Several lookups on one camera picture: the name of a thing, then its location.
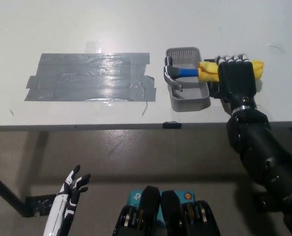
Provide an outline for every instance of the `plastic bin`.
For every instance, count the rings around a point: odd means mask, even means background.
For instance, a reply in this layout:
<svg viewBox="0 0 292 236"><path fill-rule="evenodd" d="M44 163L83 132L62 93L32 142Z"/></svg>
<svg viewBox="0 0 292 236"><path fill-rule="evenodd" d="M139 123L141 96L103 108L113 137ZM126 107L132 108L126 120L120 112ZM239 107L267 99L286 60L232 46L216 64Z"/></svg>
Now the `plastic bin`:
<svg viewBox="0 0 292 236"><path fill-rule="evenodd" d="M194 69L202 61L198 48L169 48L166 56L173 59L173 67ZM180 92L168 85L171 107L176 112L200 111L210 106L209 90L206 82L199 82L197 77L187 77L176 79L183 85Z"/></svg>

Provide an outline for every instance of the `robot finger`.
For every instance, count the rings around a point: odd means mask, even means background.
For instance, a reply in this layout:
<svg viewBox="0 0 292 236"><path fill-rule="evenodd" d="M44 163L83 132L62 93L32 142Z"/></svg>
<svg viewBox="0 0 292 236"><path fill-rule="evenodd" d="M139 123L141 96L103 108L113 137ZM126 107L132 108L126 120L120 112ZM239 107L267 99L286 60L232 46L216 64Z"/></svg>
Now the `robot finger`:
<svg viewBox="0 0 292 236"><path fill-rule="evenodd" d="M65 182L68 184L71 184L72 181L75 178L75 174L80 170L81 166L77 165L72 171L71 173L69 173L68 177L66 178Z"/></svg>
<svg viewBox="0 0 292 236"><path fill-rule="evenodd" d="M90 174L79 177L77 180L73 181L71 184L72 189L79 189L80 187L86 185L89 182Z"/></svg>

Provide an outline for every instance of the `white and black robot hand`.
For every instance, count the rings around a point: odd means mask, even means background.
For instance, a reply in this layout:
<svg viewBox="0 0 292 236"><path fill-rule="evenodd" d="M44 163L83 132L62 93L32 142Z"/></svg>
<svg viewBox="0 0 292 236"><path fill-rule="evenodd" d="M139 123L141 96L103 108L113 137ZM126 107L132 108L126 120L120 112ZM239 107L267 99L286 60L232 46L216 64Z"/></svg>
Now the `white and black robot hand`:
<svg viewBox="0 0 292 236"><path fill-rule="evenodd" d="M68 175L54 199L43 236L66 236L73 223L80 194L88 190L90 174L74 180L81 166L77 165Z"/></svg>

